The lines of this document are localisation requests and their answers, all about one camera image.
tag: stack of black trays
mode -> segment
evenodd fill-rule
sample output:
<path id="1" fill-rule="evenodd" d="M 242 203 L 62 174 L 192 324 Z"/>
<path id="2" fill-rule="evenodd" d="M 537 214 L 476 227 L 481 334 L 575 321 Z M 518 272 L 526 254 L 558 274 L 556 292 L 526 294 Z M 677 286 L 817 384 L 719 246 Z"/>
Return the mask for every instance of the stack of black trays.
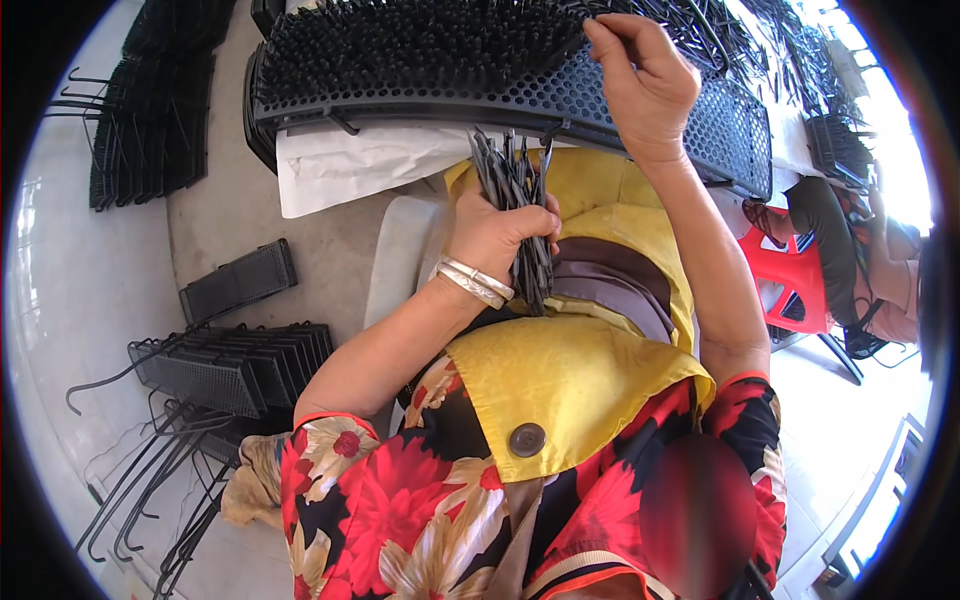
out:
<path id="1" fill-rule="evenodd" d="M 813 116 L 804 124 L 813 167 L 850 189 L 866 190 L 870 183 L 867 165 L 874 161 L 874 156 L 860 136 L 873 134 L 858 132 L 861 123 L 843 114 Z"/>
<path id="2" fill-rule="evenodd" d="M 247 146 L 276 175 L 276 131 L 257 124 L 253 114 L 253 86 L 263 63 L 264 46 L 265 44 L 259 44 L 247 60 L 247 72 L 243 81 L 243 133 L 247 138 Z"/>
<path id="3" fill-rule="evenodd" d="M 144 3 L 97 107 L 91 208 L 142 204 L 206 175 L 211 52 L 227 35 L 234 2 Z"/>
<path id="4" fill-rule="evenodd" d="M 325 324 L 279 328 L 211 327 L 175 343 L 131 342 L 140 383 L 182 401 L 262 419 L 271 407 L 292 408 L 313 373 L 333 352 Z"/>

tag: bundle of black rods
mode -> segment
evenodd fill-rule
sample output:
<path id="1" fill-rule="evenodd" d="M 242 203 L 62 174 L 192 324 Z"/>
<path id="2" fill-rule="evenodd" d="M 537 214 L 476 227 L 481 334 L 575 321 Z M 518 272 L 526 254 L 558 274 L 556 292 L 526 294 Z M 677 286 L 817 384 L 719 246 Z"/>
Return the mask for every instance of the bundle of black rods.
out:
<path id="1" fill-rule="evenodd" d="M 520 138 L 517 154 L 514 130 L 504 132 L 502 150 L 480 128 L 468 138 L 477 177 L 490 204 L 497 210 L 514 210 L 528 204 L 546 208 L 546 172 L 553 147 L 550 138 L 544 140 L 540 151 L 539 169 L 530 162 L 526 136 Z M 511 277 L 515 298 L 526 301 L 533 316 L 542 317 L 543 301 L 553 291 L 553 263 L 546 238 L 529 237 L 520 243 Z"/>

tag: silver bangle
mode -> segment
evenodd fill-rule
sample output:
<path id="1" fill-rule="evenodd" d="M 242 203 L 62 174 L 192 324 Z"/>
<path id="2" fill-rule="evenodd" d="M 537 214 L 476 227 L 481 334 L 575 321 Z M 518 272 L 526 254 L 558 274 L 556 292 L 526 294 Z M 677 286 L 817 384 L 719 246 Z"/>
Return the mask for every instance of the silver bangle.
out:
<path id="1" fill-rule="evenodd" d="M 460 273 L 450 265 L 443 262 L 440 263 L 437 265 L 437 273 L 446 275 L 451 281 L 482 300 L 493 310 L 500 310 L 500 308 L 503 307 L 503 298 L 501 298 L 499 294 L 478 281 L 474 281 L 463 273 Z"/>
<path id="2" fill-rule="evenodd" d="M 473 269 L 472 267 L 468 267 L 456 258 L 447 256 L 446 254 L 441 254 L 440 262 L 446 263 L 467 277 L 481 283 L 485 287 L 494 290 L 494 292 L 502 296 L 507 302 L 514 299 L 514 288 L 510 287 L 509 285 L 504 285 L 493 277 L 480 273 L 478 270 Z"/>

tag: brown button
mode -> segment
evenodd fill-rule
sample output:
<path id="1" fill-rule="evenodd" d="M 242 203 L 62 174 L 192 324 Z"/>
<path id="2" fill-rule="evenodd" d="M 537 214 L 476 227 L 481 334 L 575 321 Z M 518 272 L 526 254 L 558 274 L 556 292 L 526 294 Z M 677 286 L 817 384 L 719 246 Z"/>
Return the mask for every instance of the brown button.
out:
<path id="1" fill-rule="evenodd" d="M 536 423 L 523 423 L 510 434 L 510 451 L 520 458 L 529 458 L 546 444 L 546 432 Z"/>

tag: woman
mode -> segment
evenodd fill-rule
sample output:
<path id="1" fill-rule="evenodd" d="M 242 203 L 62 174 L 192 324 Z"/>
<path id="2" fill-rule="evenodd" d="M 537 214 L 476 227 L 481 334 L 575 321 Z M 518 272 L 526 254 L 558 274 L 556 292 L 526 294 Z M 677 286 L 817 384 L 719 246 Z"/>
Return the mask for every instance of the woman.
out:
<path id="1" fill-rule="evenodd" d="M 887 218 L 877 184 L 870 185 L 874 217 L 869 220 L 861 220 L 870 212 L 857 196 L 821 178 L 804 177 L 784 194 L 788 214 L 751 203 L 744 203 L 743 212 L 779 248 L 791 235 L 813 232 L 830 316 L 847 329 L 880 340 L 916 343 L 921 250 L 917 229 Z M 866 249 L 863 259 L 858 246 Z"/>
<path id="2" fill-rule="evenodd" d="M 584 29 L 639 169 L 559 152 L 549 211 L 508 212 L 466 166 L 448 173 L 465 190 L 450 264 L 509 284 L 520 241 L 545 236 L 563 291 L 550 317 L 514 319 L 485 311 L 496 282 L 474 295 L 442 270 L 323 364 L 281 466 L 296 598 L 672 598 L 644 554 L 640 488 L 699 430 L 751 474 L 752 559 L 776 582 L 780 408 L 749 268 L 684 153 L 699 73 L 649 19 Z M 364 418 L 411 380 L 401 431 L 379 441 Z M 755 596 L 742 575 L 723 594 Z"/>

